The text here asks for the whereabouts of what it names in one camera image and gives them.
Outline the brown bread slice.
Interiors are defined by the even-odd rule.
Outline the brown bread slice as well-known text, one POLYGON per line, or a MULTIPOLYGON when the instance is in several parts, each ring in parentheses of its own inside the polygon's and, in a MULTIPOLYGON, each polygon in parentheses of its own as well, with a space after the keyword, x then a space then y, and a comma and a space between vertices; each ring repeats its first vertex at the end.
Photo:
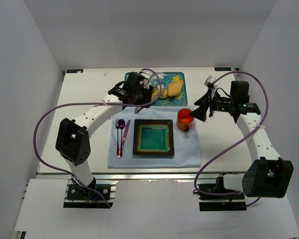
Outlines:
POLYGON ((162 89, 160 86, 155 86, 153 88, 153 92, 152 92, 152 97, 151 100, 154 102, 156 100, 158 100, 161 97, 162 94, 162 89))

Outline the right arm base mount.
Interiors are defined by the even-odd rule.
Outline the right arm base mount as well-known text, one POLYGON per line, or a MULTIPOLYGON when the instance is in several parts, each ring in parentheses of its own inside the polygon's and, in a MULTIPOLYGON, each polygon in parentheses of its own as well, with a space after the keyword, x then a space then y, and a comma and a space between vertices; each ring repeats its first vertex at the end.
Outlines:
POLYGON ((246 211, 245 196, 243 193, 236 195, 221 195, 233 193, 234 190, 224 188, 223 178, 217 177, 215 183, 200 183, 198 188, 201 191, 214 193, 217 195, 205 195, 193 190, 193 194, 198 195, 199 209, 201 212, 224 212, 224 211, 246 211))

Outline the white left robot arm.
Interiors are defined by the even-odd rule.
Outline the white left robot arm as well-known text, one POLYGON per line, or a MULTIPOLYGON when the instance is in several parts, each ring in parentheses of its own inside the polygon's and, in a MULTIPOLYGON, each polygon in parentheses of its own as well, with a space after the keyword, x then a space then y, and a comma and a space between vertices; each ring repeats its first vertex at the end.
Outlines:
POLYGON ((100 105, 75 119, 61 121, 56 150, 68 163, 72 182, 84 198, 95 195, 96 180, 90 171, 87 159, 91 153, 90 137, 108 119, 121 112, 127 105, 137 110, 152 104, 153 87, 149 71, 130 72, 127 80, 117 83, 103 98, 100 105))

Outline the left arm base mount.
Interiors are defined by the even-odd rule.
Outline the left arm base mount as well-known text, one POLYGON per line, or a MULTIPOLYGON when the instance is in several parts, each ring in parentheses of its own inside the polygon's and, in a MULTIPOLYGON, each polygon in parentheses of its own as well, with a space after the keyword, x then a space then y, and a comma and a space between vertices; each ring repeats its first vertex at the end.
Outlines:
MULTIPOLYGON (((101 180, 96 184, 96 190, 105 198, 110 206, 113 205, 116 193, 116 183, 109 180, 101 180)), ((81 188, 68 180, 66 187, 63 208, 73 209, 109 209, 110 207, 102 197, 91 192, 91 195, 84 196, 81 188)))

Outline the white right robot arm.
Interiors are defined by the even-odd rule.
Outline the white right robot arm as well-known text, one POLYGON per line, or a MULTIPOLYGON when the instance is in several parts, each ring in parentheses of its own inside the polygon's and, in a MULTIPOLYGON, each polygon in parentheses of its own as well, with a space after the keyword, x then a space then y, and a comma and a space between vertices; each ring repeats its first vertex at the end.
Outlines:
POLYGON ((261 112, 256 103, 249 101, 249 83, 233 81, 230 94, 222 97, 217 84, 206 80, 207 92, 194 104, 197 108, 190 116, 206 121, 214 112, 226 112, 244 136, 252 164, 244 173, 225 173, 216 179, 210 196, 229 196, 243 193, 247 197, 283 198, 286 194, 294 167, 291 161, 283 160, 274 149, 261 124, 261 112))

